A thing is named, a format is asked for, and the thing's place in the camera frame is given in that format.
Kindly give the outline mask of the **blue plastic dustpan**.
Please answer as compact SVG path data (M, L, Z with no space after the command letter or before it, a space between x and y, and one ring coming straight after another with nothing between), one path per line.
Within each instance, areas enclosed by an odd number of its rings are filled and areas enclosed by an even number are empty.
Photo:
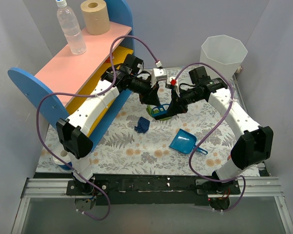
M189 155L196 148L197 138L191 133L179 129L169 148L174 149L180 153Z

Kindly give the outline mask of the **blue hand brush black bristles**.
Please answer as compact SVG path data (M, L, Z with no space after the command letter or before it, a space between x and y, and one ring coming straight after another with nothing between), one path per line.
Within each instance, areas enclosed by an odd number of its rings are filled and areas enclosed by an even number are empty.
M166 118L167 116L166 116L166 113L167 113L167 109L168 109L168 107L169 107L169 104L162 104L162 105L160 105L160 106L157 106L157 108L159 109L159 113L157 113L157 114L155 114L154 116L153 116L153 118L155 119L155 120L159 120L160 121L160 119L162 119L162 118Z

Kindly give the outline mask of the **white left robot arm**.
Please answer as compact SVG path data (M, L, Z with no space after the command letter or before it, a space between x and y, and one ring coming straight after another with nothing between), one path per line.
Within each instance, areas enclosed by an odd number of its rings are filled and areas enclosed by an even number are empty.
M140 102L147 105L160 105L157 95L159 80L166 79L167 73L157 62L147 78L139 74L143 71L143 61L128 54L123 63L111 66L101 76L97 86L84 103L67 119L60 118L56 123L59 142L68 152L73 176L78 180L77 189L83 195L89 195L94 190L89 153L93 142L89 136L101 121L115 99L124 90L139 94Z

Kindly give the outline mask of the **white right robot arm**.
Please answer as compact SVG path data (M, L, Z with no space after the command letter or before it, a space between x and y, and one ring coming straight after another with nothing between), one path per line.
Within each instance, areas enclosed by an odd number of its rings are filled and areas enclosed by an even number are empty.
M238 179L245 170L270 157L273 130L269 126L263 127L254 121L234 100L234 90L230 82L221 74L211 79L206 72L207 66L205 63L199 63L197 68L190 70L189 76L194 85L192 89L180 93L172 90L172 94L177 96L177 101L183 104L205 100L222 117L198 142L190 158L224 121L233 131L236 143L230 152L231 158L215 170L211 177L203 176L211 182L215 193L222 194L229 188L229 182Z

